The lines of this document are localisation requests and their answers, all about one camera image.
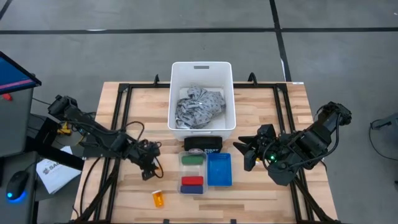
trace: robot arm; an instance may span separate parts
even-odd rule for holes
[[[244,155],[244,170],[251,171],[256,158],[260,158],[276,184],[288,185],[301,167],[312,169],[336,149],[339,126],[351,122],[351,112],[341,104],[329,102],[320,110],[317,121],[303,131],[277,138],[273,125],[265,124],[257,130],[256,136],[239,137],[245,144],[233,144]],[[328,150],[334,132],[336,143]]]
[[[158,167],[154,159],[160,155],[156,142],[147,140],[137,141],[126,134],[126,127],[111,131],[93,121],[86,113],[82,112],[75,99],[69,96],[58,95],[49,106],[49,114],[60,121],[68,121],[78,128],[84,129],[95,137],[99,147],[111,151],[115,157],[129,159],[142,170],[142,179],[147,180],[155,176]]]

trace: red block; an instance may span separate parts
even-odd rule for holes
[[[203,177],[182,177],[182,185],[203,185]]]

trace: clear plastic container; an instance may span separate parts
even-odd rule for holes
[[[201,156],[203,157],[202,165],[183,165],[182,157],[184,156]],[[207,155],[200,149],[191,149],[188,152],[180,152],[178,154],[178,163],[180,164],[180,172],[178,178],[177,191],[184,195],[203,195],[207,191]],[[202,176],[203,177],[203,194],[185,194],[181,193],[181,178],[182,177],[192,177],[192,176]]]

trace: computer mouse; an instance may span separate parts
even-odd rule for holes
[[[7,184],[6,197],[9,200],[15,200],[19,198],[25,190],[26,182],[29,177],[29,173],[22,170],[16,172]]]

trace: blue plastic container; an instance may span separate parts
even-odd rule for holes
[[[209,186],[232,186],[231,154],[209,153],[207,155],[207,184]]]

